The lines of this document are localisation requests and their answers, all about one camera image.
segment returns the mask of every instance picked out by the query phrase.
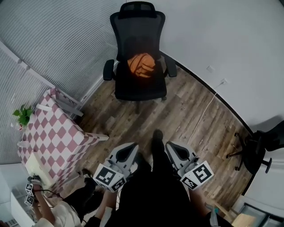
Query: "wall socket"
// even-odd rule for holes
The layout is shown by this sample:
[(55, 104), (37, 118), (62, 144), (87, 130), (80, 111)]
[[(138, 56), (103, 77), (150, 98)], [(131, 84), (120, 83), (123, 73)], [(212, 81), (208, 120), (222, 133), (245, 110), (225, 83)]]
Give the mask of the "wall socket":
[(209, 73), (213, 73), (215, 71), (215, 69), (212, 66), (208, 66), (206, 69)]
[(228, 84), (229, 82), (228, 82), (228, 80), (226, 79), (226, 78), (224, 78), (224, 79), (222, 79), (221, 80), (221, 84), (223, 84), (223, 85), (226, 85), (226, 84)]

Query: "office chair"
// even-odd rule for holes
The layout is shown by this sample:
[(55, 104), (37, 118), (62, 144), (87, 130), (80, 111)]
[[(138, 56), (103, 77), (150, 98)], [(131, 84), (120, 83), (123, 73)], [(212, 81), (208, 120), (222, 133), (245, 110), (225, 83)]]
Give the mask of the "office chair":
[(242, 138), (239, 137), (239, 139), (242, 151), (226, 156), (229, 159), (232, 156), (242, 155), (240, 164), (235, 167), (235, 170), (239, 171), (244, 163), (251, 174), (255, 175), (261, 164), (264, 164), (267, 166), (265, 173), (268, 173), (272, 158), (269, 161), (265, 161), (263, 158), (266, 150), (270, 152), (284, 147), (284, 121), (268, 132), (257, 131), (252, 137), (247, 137), (246, 144)]
[[(158, 61), (161, 57), (159, 44), (165, 15), (155, 11), (148, 2), (129, 2), (122, 5), (120, 12), (110, 16), (118, 46), (118, 65), (113, 72), (114, 60), (108, 60), (103, 70), (103, 79), (115, 80), (115, 96), (128, 101), (166, 99), (165, 74), (177, 76), (175, 61), (165, 57), (166, 71)], [(149, 78), (138, 77), (130, 71), (127, 60), (137, 54), (149, 54), (155, 61), (154, 71)]]

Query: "table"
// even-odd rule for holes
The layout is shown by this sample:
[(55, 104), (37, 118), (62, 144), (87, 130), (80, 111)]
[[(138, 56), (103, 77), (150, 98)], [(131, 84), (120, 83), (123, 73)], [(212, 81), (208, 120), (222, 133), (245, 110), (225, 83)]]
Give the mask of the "table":
[(25, 165), (32, 152), (35, 152), (44, 166), (44, 171), (54, 180), (50, 188), (55, 193), (63, 190), (63, 185), (91, 145), (108, 140), (102, 134), (85, 133), (58, 105), (56, 88), (47, 90), (35, 109), (37, 120), (28, 124), (22, 140), (29, 141), (28, 148), (18, 149), (22, 163)]

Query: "white shirt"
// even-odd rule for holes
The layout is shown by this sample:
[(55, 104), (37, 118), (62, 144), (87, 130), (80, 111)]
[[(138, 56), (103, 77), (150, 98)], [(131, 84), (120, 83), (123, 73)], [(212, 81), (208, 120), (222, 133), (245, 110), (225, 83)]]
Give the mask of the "white shirt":
[(75, 210), (64, 201), (60, 201), (57, 206), (51, 209), (54, 217), (54, 226), (45, 218), (41, 218), (34, 227), (80, 227), (80, 219)]

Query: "shoe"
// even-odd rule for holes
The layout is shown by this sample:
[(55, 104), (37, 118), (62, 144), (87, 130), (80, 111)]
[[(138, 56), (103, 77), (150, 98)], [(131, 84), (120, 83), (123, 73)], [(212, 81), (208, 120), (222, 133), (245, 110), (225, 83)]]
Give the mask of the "shoe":
[(82, 169), (82, 173), (83, 173), (83, 176), (84, 176), (85, 179), (86, 178), (93, 178), (93, 175), (91, 174), (91, 172), (86, 168)]
[(162, 140), (164, 137), (163, 133), (161, 130), (159, 129), (156, 129), (153, 133), (153, 139), (159, 139), (159, 140)]

